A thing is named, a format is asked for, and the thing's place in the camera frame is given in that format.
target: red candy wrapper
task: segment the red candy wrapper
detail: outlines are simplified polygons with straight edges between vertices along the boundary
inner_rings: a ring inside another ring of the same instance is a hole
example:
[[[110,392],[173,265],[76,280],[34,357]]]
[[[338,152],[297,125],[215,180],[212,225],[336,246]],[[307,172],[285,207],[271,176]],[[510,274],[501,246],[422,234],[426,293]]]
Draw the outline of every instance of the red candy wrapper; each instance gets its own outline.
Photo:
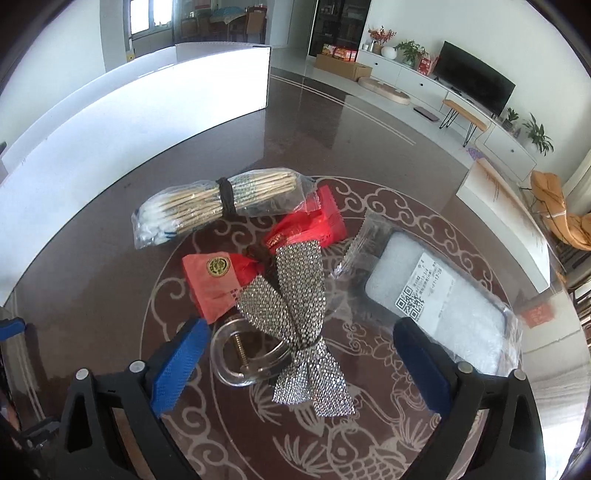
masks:
[[[326,248],[347,237],[345,223],[330,188],[323,185],[316,193],[320,209],[288,213],[262,241],[269,252],[275,254],[279,247],[310,240],[318,240],[320,246]],[[306,202],[317,202],[317,199],[310,196]]]
[[[183,257],[183,270],[195,305],[207,323],[230,310],[242,291],[261,273],[256,260],[217,252]]]

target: metal screw head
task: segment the metal screw head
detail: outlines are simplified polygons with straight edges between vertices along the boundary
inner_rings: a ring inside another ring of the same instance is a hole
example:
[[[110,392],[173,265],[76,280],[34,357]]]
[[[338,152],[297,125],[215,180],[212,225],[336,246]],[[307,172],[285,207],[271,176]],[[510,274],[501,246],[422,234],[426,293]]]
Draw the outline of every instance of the metal screw head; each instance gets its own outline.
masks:
[[[474,371],[474,367],[471,366],[468,362],[459,362],[457,365],[457,369],[463,374],[471,374]]]
[[[84,380],[86,377],[88,377],[88,369],[87,368],[80,368],[77,372],[76,372],[76,379],[77,380]]]
[[[129,366],[129,370],[134,374],[138,374],[145,368],[145,366],[146,364],[144,362],[141,360],[136,360]]]
[[[525,372],[523,370],[519,370],[519,368],[513,372],[513,375],[517,380],[521,380],[521,381],[523,381],[527,378]]]

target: gold emblem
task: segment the gold emblem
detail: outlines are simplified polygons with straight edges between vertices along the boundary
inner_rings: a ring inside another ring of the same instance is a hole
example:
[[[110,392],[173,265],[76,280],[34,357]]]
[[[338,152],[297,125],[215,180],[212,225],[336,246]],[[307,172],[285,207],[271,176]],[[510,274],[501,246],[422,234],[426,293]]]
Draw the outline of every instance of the gold emblem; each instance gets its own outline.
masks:
[[[230,260],[226,257],[215,257],[207,262],[207,272],[212,277],[223,277],[230,270]]]

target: rhinestone bow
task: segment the rhinestone bow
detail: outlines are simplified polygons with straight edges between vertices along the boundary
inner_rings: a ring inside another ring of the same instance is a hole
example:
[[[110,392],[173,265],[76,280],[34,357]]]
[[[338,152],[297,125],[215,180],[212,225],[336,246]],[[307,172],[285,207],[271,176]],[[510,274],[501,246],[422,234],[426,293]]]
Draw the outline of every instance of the rhinestone bow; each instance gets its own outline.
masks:
[[[319,417],[353,414],[343,372],[320,334],[326,296],[319,243],[277,249],[277,273],[281,294],[259,275],[238,300],[250,324],[283,340],[291,351],[292,363],[279,375],[273,401],[311,400]]]

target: plastic packaging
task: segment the plastic packaging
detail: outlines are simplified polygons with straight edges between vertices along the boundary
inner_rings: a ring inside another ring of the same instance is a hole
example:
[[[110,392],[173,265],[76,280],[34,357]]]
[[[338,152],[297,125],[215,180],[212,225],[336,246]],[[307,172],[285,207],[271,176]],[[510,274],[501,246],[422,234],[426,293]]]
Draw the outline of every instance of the plastic packaging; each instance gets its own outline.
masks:
[[[242,288],[262,273],[255,260],[226,252],[186,255],[183,270],[195,306],[207,323],[230,310]]]
[[[237,215],[282,215],[296,209],[319,208],[317,199],[306,201],[316,189],[314,181],[289,168],[251,170],[228,180],[232,189],[229,194],[226,192],[224,200],[231,205],[233,197]],[[167,188],[146,200],[131,216],[135,247],[163,244],[218,220],[223,214],[216,181]]]
[[[320,202],[320,208],[310,211],[316,202]],[[347,238],[345,223],[328,185],[322,185],[306,203],[306,211],[287,214],[265,235],[262,243],[270,253],[275,254],[285,245],[310,240],[318,240],[320,246],[326,248]]]
[[[409,316],[454,361],[507,376],[521,357],[521,324],[511,309],[430,245],[373,211],[332,272],[354,321],[391,327]]]

